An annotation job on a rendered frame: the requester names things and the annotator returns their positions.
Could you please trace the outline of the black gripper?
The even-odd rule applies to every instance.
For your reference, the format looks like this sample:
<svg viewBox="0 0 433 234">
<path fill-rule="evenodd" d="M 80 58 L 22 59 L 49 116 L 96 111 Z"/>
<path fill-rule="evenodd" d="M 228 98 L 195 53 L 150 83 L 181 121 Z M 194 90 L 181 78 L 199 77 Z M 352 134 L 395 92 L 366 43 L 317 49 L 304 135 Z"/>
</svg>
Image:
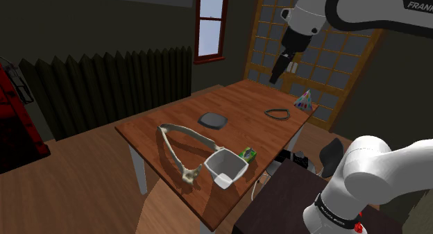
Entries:
<svg viewBox="0 0 433 234">
<path fill-rule="evenodd" d="M 304 52 L 311 42 L 311 39 L 311 35 L 303 35 L 294 31 L 291 27 L 287 27 L 281 40 L 281 45 L 284 49 L 272 69 L 269 80 L 271 84 L 276 84 L 279 77 L 285 72 L 286 68 L 293 60 L 295 53 Z"/>
</svg>

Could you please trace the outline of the colourful dotted party hat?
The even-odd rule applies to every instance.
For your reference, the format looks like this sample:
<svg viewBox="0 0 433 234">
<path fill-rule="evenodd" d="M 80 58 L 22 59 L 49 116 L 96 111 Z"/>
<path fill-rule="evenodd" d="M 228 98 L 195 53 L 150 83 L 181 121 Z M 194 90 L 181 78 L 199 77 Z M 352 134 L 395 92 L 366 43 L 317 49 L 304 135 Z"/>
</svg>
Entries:
<svg viewBox="0 0 433 234">
<path fill-rule="evenodd" d="M 311 111 L 312 110 L 312 100 L 310 90 L 306 91 L 302 96 L 300 96 L 295 102 L 294 106 L 300 110 Z"/>
</svg>

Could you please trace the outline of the brown wooden table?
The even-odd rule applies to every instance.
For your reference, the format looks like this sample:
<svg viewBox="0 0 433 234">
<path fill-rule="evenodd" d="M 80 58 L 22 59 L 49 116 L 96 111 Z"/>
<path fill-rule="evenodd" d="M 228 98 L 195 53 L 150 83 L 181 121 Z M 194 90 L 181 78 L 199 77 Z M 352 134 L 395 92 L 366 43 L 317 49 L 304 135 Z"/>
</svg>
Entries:
<svg viewBox="0 0 433 234">
<path fill-rule="evenodd" d="M 116 130 L 129 145 L 140 192 L 147 191 L 144 165 L 148 165 L 198 217 L 200 222 L 191 232 L 213 234 L 278 153 L 293 149 L 312 115 L 297 109 L 295 100 L 290 94 L 243 80 L 122 123 Z M 226 117 L 228 123 L 220 130 L 200 125 L 198 119 L 207 112 Z M 251 147 L 257 156 L 225 190 L 206 169 L 190 185 L 181 179 L 181 166 L 170 153 L 175 152 L 186 168 L 195 169 L 204 165 L 214 146 L 178 131 L 163 136 L 158 130 L 161 124 L 188 127 L 234 153 Z"/>
</svg>

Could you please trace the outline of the wooden lattice screen door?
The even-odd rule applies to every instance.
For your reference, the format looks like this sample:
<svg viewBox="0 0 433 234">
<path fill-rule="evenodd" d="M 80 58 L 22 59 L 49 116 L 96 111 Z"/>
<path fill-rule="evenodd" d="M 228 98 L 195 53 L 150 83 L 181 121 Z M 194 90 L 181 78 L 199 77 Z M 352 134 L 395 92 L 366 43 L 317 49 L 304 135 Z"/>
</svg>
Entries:
<svg viewBox="0 0 433 234">
<path fill-rule="evenodd" d="M 287 28 L 280 13 L 296 2 L 257 0 L 244 78 L 270 84 L 271 70 L 284 49 L 281 41 Z M 381 29 L 340 31 L 325 24 L 307 50 L 295 55 L 273 88 L 295 97 L 311 92 L 318 107 L 309 122 L 331 131 L 382 33 Z"/>
</svg>

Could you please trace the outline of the red framed window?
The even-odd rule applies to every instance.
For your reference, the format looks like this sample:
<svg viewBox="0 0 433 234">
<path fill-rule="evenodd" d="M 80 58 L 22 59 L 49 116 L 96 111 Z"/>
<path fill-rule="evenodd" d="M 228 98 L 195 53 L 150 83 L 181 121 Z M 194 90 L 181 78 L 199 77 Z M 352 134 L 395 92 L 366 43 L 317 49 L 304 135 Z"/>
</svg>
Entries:
<svg viewBox="0 0 433 234">
<path fill-rule="evenodd" d="M 228 0 L 196 0 L 194 64 L 223 60 Z"/>
</svg>

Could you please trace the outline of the dark grey square plate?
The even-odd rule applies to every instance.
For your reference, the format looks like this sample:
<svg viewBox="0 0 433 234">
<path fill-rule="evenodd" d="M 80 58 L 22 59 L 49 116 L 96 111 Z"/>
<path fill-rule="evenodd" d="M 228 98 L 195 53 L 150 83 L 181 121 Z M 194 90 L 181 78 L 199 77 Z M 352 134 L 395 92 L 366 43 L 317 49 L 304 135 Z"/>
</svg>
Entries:
<svg viewBox="0 0 433 234">
<path fill-rule="evenodd" d="M 220 130 L 228 123 L 228 119 L 222 115 L 207 112 L 200 116 L 198 123 L 206 128 Z"/>
</svg>

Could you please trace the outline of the small green box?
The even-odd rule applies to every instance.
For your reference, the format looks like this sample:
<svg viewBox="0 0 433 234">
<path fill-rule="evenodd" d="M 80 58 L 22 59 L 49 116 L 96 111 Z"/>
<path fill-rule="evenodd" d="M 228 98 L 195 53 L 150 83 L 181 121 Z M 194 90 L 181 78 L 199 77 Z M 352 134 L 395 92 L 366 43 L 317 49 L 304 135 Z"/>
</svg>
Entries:
<svg viewBox="0 0 433 234">
<path fill-rule="evenodd" d="M 257 152 L 251 148 L 246 147 L 240 154 L 239 157 L 244 159 L 246 162 L 250 162 L 255 159 Z"/>
</svg>

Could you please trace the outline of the black office chair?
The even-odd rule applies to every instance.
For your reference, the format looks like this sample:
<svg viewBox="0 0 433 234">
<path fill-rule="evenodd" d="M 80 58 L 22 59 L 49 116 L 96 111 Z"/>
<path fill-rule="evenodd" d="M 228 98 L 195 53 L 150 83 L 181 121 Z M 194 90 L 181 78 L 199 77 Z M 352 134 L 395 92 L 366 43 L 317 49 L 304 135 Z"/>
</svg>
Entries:
<svg viewBox="0 0 433 234">
<path fill-rule="evenodd" d="M 265 176 L 265 180 L 262 184 L 261 189 L 267 183 L 267 181 L 275 174 L 278 167 L 285 161 L 290 160 L 297 165 L 307 169 L 313 174 L 320 176 L 321 178 L 329 178 L 335 173 L 339 163 L 341 162 L 344 155 L 344 146 L 339 138 L 333 139 L 329 144 L 323 147 L 319 153 L 319 159 L 322 164 L 322 169 L 318 172 L 314 166 L 314 163 L 307 157 L 302 151 L 295 153 L 283 149 L 274 159 L 274 161 L 266 168 L 266 171 L 259 177 L 253 186 L 251 193 L 251 200 L 254 199 L 254 192 L 257 184 L 260 182 L 261 177 Z"/>
</svg>

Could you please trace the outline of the white square bowl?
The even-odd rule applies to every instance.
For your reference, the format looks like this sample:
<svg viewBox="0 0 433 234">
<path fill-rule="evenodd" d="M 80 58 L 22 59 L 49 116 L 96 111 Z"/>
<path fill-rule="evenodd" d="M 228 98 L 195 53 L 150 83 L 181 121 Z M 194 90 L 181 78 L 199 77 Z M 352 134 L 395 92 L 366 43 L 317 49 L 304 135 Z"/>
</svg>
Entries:
<svg viewBox="0 0 433 234">
<path fill-rule="evenodd" d="M 227 189 L 248 169 L 248 163 L 228 149 L 214 152 L 204 162 L 213 181 L 221 188 Z"/>
</svg>

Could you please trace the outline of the dark robot stand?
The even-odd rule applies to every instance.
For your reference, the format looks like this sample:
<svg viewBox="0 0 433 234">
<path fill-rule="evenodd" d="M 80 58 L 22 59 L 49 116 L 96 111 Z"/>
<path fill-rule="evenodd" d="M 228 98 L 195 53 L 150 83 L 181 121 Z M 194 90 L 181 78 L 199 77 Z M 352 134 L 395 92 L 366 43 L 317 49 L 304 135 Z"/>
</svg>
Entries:
<svg viewBox="0 0 433 234">
<path fill-rule="evenodd" d="M 235 222 L 232 234 L 310 234 L 303 212 L 314 206 L 318 194 L 322 194 L 326 210 L 333 215 L 344 219 L 361 215 L 367 234 L 403 234 L 399 222 L 369 205 L 349 205 L 341 197 L 326 194 L 327 184 L 323 178 L 285 160 Z"/>
</svg>

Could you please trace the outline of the dark ribbed radiator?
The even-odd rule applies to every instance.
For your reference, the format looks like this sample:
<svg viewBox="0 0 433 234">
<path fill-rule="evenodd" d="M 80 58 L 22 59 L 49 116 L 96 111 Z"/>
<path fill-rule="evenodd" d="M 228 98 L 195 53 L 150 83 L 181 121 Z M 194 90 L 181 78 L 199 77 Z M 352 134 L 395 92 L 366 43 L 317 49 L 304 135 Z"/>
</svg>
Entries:
<svg viewBox="0 0 433 234">
<path fill-rule="evenodd" d="M 188 97 L 192 49 L 19 63 L 56 140 Z"/>
</svg>

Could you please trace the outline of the red and black cabinet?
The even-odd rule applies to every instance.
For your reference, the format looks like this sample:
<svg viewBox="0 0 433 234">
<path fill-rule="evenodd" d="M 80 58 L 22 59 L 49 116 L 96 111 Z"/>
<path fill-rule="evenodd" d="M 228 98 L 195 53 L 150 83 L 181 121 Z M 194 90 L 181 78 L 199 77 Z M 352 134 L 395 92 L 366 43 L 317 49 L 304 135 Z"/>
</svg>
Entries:
<svg viewBox="0 0 433 234">
<path fill-rule="evenodd" d="M 0 63 L 0 174 L 51 155 L 24 107 L 32 102 L 17 67 Z"/>
</svg>

